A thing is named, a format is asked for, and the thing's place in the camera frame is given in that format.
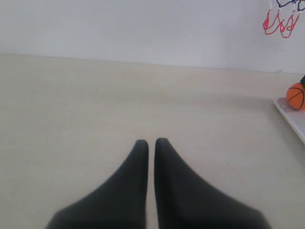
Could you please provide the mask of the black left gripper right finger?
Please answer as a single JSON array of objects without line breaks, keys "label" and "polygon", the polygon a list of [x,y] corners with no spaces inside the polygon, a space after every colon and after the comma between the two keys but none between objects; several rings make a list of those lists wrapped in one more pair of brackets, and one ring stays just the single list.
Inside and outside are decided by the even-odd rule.
[{"label": "black left gripper right finger", "polygon": [[161,229],[269,229],[263,214],[196,174],[170,141],[155,143],[154,189]]}]

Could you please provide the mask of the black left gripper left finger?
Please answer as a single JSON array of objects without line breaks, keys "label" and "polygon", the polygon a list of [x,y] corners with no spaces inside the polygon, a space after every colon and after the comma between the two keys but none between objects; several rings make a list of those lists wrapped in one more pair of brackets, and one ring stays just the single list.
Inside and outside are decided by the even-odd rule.
[{"label": "black left gripper left finger", "polygon": [[100,187],[59,210],[48,229],[144,229],[149,148],[137,140],[121,166]]}]

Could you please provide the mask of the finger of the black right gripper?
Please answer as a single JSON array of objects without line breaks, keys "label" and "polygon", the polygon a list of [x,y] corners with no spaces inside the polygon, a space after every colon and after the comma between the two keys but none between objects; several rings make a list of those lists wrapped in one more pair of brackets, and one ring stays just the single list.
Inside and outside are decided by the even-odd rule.
[{"label": "finger of the black right gripper", "polygon": [[305,85],[305,75],[304,75],[303,78],[300,80],[300,84],[301,84],[301,85]]}]

